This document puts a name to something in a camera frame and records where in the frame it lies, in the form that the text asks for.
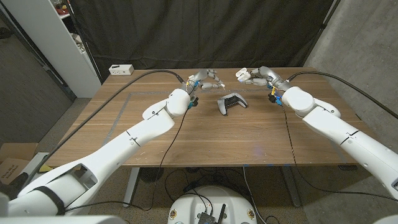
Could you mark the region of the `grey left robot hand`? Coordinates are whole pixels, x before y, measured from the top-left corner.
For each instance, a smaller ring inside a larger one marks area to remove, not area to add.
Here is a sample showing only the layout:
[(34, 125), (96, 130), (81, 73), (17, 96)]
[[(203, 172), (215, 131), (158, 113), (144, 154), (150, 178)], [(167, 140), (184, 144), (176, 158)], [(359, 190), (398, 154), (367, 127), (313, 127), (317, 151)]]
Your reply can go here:
[[(185, 89), (189, 95), (193, 94), (198, 88), (202, 90), (225, 89), (225, 84), (217, 77), (216, 74), (216, 70), (202, 69), (198, 73), (188, 77), (183, 89)], [(207, 78), (213, 79), (216, 83), (205, 82)]]

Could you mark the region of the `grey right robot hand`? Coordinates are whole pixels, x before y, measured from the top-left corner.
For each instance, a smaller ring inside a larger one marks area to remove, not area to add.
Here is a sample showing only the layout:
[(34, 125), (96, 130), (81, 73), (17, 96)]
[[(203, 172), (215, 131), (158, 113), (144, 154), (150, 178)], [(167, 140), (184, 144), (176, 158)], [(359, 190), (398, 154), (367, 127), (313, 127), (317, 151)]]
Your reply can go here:
[(261, 66), (249, 71), (248, 74), (250, 77), (243, 81), (244, 84), (253, 84), (257, 86), (270, 85), (280, 91), (287, 91), (292, 87), (288, 81), (283, 80), (279, 74), (269, 67)]

